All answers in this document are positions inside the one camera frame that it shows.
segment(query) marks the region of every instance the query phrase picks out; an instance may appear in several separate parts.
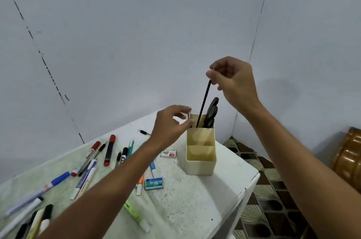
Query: beige pen holder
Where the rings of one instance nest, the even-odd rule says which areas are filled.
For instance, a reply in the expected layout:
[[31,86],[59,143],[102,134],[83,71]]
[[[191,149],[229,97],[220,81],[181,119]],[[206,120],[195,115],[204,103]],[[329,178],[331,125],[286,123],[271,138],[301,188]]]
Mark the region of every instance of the beige pen holder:
[[187,129],[186,173],[188,175],[212,175],[217,162],[214,125],[211,128],[202,128],[205,116],[205,114],[201,115],[196,128],[199,114],[190,114],[193,124]]

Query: tiled floor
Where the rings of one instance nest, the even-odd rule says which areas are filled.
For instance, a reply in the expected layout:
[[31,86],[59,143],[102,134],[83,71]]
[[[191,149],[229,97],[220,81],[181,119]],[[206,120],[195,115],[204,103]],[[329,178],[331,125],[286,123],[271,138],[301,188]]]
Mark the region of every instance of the tiled floor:
[[273,163],[232,137],[224,145],[261,174],[233,235],[237,239],[317,238]]

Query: forearm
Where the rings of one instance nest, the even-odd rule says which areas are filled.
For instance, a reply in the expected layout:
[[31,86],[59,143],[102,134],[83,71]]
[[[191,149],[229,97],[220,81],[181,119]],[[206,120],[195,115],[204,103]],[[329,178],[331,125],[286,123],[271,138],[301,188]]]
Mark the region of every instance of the forearm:
[[79,200],[70,205],[39,239],[101,239],[160,149],[145,142]]
[[361,196],[263,107],[246,117],[296,204],[319,237],[357,238]]

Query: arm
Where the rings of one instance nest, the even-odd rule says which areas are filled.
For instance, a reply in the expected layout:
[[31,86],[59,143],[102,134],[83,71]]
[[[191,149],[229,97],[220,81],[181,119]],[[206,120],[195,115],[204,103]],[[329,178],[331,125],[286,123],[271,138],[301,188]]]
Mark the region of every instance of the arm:
[[170,106],[157,113],[150,138],[124,163],[89,189],[59,215],[38,239],[101,239],[156,156],[173,144],[192,124],[183,124],[186,106]]
[[358,238],[361,195],[303,146],[260,103],[251,66],[226,57],[207,76],[246,117],[297,206],[320,238]]

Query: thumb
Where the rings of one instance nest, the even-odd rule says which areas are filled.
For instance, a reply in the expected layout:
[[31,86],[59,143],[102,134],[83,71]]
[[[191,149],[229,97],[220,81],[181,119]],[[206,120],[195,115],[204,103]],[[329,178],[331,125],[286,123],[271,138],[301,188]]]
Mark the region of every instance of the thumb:
[[207,71],[205,73],[205,75],[212,80],[212,84],[218,84],[222,89],[225,87],[226,82],[228,80],[227,77],[221,75],[219,72],[217,71]]
[[192,126],[193,120],[192,119],[188,119],[187,121],[185,121],[183,124],[179,125],[179,130],[183,133],[185,132],[189,127]]

